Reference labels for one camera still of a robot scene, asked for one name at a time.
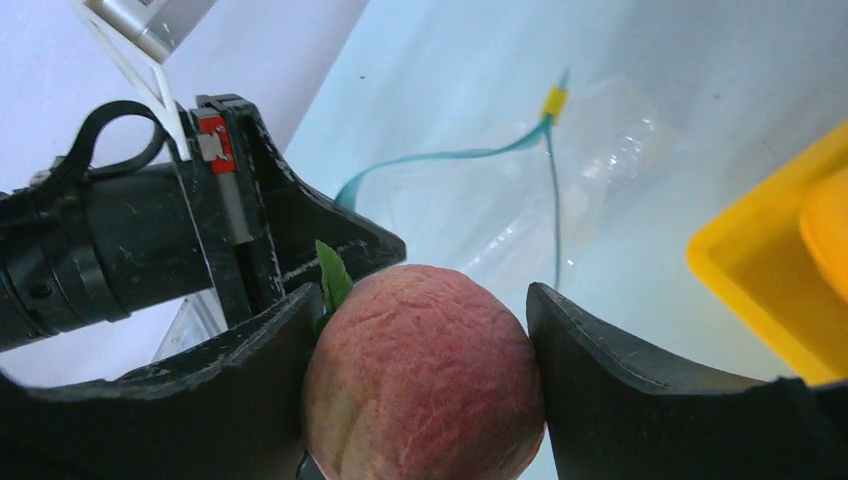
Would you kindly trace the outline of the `peach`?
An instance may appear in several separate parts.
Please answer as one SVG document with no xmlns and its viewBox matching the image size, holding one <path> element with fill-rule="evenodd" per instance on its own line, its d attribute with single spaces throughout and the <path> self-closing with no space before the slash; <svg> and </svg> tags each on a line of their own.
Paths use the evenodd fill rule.
<svg viewBox="0 0 848 480">
<path fill-rule="evenodd" d="M 354 281 L 316 243 L 325 315 L 301 397 L 327 479 L 516 479 L 546 417 L 524 327 L 465 274 L 430 265 Z"/>
</svg>

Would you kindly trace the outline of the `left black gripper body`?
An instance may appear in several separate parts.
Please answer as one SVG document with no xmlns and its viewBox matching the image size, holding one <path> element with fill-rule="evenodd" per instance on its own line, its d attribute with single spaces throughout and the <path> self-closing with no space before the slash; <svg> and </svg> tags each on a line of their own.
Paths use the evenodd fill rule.
<svg viewBox="0 0 848 480">
<path fill-rule="evenodd" d="M 235 326 L 265 307 L 265 231 L 245 120 L 254 105 L 202 95 L 180 110 L 181 156 L 161 122 L 130 159 L 94 167 L 97 140 L 122 117 L 93 110 L 42 180 L 1 199 L 1 347 L 11 350 L 206 289 Z"/>
</svg>

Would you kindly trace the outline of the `yellow plastic tray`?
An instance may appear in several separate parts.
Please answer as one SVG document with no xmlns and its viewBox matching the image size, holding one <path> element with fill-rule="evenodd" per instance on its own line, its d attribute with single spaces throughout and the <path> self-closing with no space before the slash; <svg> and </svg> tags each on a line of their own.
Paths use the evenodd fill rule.
<svg viewBox="0 0 848 480">
<path fill-rule="evenodd" d="M 827 284 L 799 229 L 809 187 L 847 165 L 839 124 L 700 229 L 689 268 L 796 375 L 847 377 L 847 304 Z"/>
</svg>

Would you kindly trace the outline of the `clear zip top bag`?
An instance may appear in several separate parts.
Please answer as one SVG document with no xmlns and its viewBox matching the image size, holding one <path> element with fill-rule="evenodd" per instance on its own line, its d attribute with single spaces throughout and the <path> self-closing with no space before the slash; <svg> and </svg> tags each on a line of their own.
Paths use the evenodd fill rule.
<svg viewBox="0 0 848 480">
<path fill-rule="evenodd" d="M 612 201 L 657 170 L 671 115 L 632 79 L 409 70 L 374 92 L 326 84 L 285 157 L 309 184 L 459 270 L 517 315 L 571 282 Z"/>
</svg>

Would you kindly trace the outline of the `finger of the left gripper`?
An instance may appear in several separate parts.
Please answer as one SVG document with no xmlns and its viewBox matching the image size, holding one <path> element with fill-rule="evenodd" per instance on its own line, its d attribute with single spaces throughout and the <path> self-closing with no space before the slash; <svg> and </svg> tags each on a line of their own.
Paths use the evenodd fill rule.
<svg viewBox="0 0 848 480">
<path fill-rule="evenodd" d="M 258 107 L 235 102 L 236 197 L 243 224 L 235 258 L 243 311 L 262 312 L 318 282 L 316 241 L 332 247 L 355 280 L 406 257 L 406 244 L 301 179 L 275 146 Z"/>
</svg>

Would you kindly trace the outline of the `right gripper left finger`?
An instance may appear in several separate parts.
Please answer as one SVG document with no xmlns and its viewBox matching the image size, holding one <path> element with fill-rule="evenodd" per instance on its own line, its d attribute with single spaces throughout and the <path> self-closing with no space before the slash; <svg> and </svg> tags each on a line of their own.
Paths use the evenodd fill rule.
<svg viewBox="0 0 848 480">
<path fill-rule="evenodd" d="M 1 381 L 5 479 L 293 479 L 323 311 L 305 284 L 262 314 L 113 381 Z"/>
</svg>

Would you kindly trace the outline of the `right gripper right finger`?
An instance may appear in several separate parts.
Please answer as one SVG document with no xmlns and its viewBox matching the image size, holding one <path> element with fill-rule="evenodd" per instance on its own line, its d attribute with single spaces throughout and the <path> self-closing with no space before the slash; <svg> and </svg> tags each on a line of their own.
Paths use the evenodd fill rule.
<svg viewBox="0 0 848 480">
<path fill-rule="evenodd" d="M 528 287 L 561 479 L 843 479 L 847 384 L 711 368 Z"/>
</svg>

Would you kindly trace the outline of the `yellow bell pepper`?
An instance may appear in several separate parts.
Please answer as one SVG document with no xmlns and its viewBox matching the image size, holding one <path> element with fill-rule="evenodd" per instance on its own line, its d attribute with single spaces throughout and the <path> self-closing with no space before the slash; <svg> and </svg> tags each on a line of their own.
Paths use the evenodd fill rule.
<svg viewBox="0 0 848 480">
<path fill-rule="evenodd" d="M 847 168 L 814 183 L 800 207 L 799 232 L 828 286 L 847 302 Z"/>
</svg>

